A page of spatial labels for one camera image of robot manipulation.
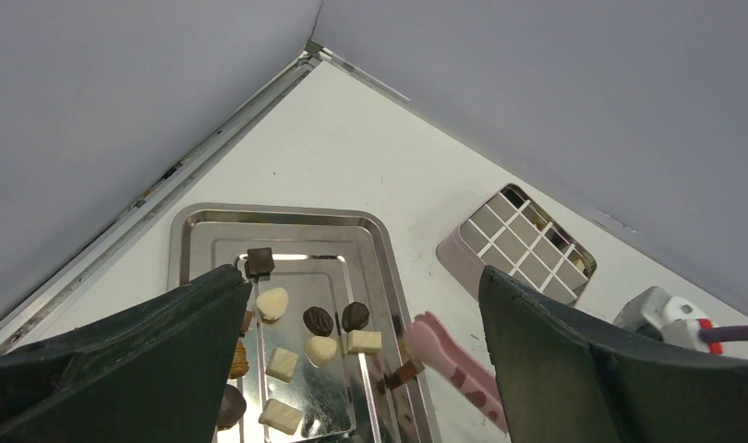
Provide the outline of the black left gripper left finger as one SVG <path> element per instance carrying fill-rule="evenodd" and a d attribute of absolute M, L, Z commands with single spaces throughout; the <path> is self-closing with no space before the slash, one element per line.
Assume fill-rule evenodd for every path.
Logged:
<path fill-rule="evenodd" d="M 223 265 L 0 355 L 0 442 L 209 442 L 252 286 Z"/>

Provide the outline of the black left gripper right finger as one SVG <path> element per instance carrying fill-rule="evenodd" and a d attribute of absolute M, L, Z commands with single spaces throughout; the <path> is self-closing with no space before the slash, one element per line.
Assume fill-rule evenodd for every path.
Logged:
<path fill-rule="evenodd" d="M 748 360 L 618 328 L 491 266 L 478 302 L 514 442 L 748 442 Z"/>

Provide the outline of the pink-tipped metal tweezers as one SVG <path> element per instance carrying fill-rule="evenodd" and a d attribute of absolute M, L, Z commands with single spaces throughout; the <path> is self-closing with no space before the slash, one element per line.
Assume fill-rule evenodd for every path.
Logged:
<path fill-rule="evenodd" d="M 418 314 L 404 329 L 407 351 L 444 377 L 504 434 L 509 433 L 495 374 L 461 347 L 433 313 Z"/>

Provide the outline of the dark dome chocolate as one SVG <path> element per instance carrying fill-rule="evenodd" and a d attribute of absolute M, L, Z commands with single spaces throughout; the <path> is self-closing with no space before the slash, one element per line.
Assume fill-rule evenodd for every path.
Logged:
<path fill-rule="evenodd" d="M 237 425 L 246 409 L 247 403 L 241 391 L 236 386 L 226 384 L 217 416 L 216 427 L 224 430 Z"/>

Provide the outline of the brown ridged chocolate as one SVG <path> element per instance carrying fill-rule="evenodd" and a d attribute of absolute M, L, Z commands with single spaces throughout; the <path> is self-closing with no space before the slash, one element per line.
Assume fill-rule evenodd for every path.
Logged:
<path fill-rule="evenodd" d="M 249 370 L 249 362 L 247 359 L 247 350 L 242 341 L 238 340 L 235 343 L 235 351 L 233 360 L 229 371 L 229 379 L 238 379 L 244 377 Z"/>

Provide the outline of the dark brown square chocolate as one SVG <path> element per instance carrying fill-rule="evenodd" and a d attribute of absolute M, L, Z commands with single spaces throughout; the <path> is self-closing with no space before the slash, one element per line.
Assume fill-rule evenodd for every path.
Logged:
<path fill-rule="evenodd" d="M 240 325 L 240 329 L 239 329 L 239 335 L 241 337 L 244 337 L 247 334 L 247 332 L 249 331 L 250 325 L 252 323 L 252 320 L 253 320 L 254 316 L 255 316 L 255 314 L 254 314 L 254 312 L 252 310 L 247 310 L 245 312 L 245 315 L 244 315 L 244 317 L 242 319 L 242 322 L 241 322 L 241 325 Z"/>

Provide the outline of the white square chocolate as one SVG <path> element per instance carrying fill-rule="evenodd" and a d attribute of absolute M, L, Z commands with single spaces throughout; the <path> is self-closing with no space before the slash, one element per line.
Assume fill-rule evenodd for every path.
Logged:
<path fill-rule="evenodd" d="M 382 348 L 382 337 L 379 331 L 352 330 L 347 334 L 346 350 L 348 353 L 378 353 Z"/>
<path fill-rule="evenodd" d="M 269 377 L 274 377 L 284 383 L 290 383 L 299 360 L 300 356 L 297 353 L 277 347 L 271 353 L 265 373 Z"/>

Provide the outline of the white rectangular chocolate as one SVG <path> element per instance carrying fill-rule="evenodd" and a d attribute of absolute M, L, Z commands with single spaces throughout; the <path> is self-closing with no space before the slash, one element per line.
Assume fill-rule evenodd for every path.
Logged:
<path fill-rule="evenodd" d="M 286 435 L 293 435 L 303 417 L 302 411 L 277 399 L 268 399 L 259 415 L 258 422 Z"/>

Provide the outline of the white heart chocolate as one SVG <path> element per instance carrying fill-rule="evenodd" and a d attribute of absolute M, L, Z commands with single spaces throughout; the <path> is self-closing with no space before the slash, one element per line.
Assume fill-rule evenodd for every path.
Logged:
<path fill-rule="evenodd" d="M 315 367 L 327 365 L 338 352 L 338 342 L 325 336 L 312 336 L 305 340 L 304 351 Z"/>
<path fill-rule="evenodd" d="M 255 304 L 261 319 L 267 322 L 275 322 L 287 310 L 289 293 L 283 287 L 270 289 L 261 293 Z"/>

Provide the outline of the pink grid chocolate box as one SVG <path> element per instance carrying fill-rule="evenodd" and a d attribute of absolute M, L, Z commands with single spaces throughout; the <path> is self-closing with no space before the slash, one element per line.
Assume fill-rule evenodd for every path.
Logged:
<path fill-rule="evenodd" d="M 597 269 L 594 257 L 519 186 L 508 184 L 436 248 L 440 264 L 477 298 L 492 266 L 565 305 L 575 305 Z"/>

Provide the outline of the dark oval chocolate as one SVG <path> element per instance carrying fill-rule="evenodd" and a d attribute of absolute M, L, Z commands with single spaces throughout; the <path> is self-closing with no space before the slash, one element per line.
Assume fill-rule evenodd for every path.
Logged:
<path fill-rule="evenodd" d="M 311 306 L 303 313 L 306 328 L 315 336 L 330 337 L 335 328 L 333 317 L 319 306 Z"/>

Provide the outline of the dark round chocolate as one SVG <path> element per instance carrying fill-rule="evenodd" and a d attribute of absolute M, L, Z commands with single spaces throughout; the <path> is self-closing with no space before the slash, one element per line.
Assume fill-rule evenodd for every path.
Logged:
<path fill-rule="evenodd" d="M 345 332 L 362 330 L 369 323 L 370 311 L 361 302 L 352 302 L 347 305 L 342 313 L 342 328 Z"/>

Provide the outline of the large steel tray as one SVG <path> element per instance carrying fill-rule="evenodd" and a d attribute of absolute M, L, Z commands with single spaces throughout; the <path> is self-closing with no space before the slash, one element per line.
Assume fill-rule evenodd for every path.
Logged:
<path fill-rule="evenodd" d="M 275 322 L 254 316 L 242 337 L 249 371 L 234 380 L 247 410 L 238 424 L 213 434 L 216 442 L 437 442 L 436 415 L 423 376 L 394 390 L 382 380 L 406 363 L 402 336 L 409 321 L 387 230 L 371 214 L 351 210 L 202 203 L 181 210 L 171 227 L 169 288 L 225 264 L 244 269 L 247 250 L 270 247 L 273 272 L 253 280 L 252 295 L 283 287 L 285 314 Z M 342 313 L 352 302 L 365 304 L 369 323 L 379 331 L 378 353 L 348 353 Z M 303 313 L 319 306 L 330 313 L 338 342 L 323 367 L 311 364 L 304 342 L 315 336 Z M 266 375 L 277 348 L 297 353 L 293 379 Z M 304 413 L 298 429 L 286 435 L 261 425 L 268 399 Z"/>

